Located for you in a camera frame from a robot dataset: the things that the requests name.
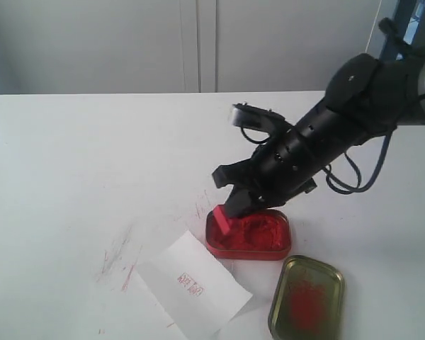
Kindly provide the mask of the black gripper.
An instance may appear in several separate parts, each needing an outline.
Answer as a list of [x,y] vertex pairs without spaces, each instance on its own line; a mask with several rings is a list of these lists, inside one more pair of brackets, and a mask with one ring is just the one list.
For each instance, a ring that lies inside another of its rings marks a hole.
[[271,138],[250,159],[220,165],[212,173],[216,188],[233,186],[224,207],[229,218],[282,206],[313,190],[316,173],[367,137],[366,115],[352,106],[319,102],[295,125],[269,110],[251,109],[260,120],[252,128]]

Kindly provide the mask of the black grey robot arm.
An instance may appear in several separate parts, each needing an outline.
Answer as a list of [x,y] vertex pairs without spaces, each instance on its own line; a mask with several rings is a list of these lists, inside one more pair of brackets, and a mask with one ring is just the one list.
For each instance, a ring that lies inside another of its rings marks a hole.
[[[237,103],[234,126],[266,133],[250,158],[221,165],[213,172],[218,188],[231,186],[222,207],[228,218],[244,217],[285,205],[314,190],[323,171],[335,192],[367,191],[383,166],[393,132],[401,125],[425,125],[425,47],[413,47],[384,18],[380,30],[400,59],[382,61],[362,53],[345,63],[329,82],[323,98],[296,124],[271,111]],[[331,163],[353,146],[375,137],[384,142],[367,183],[348,185],[332,173]]]

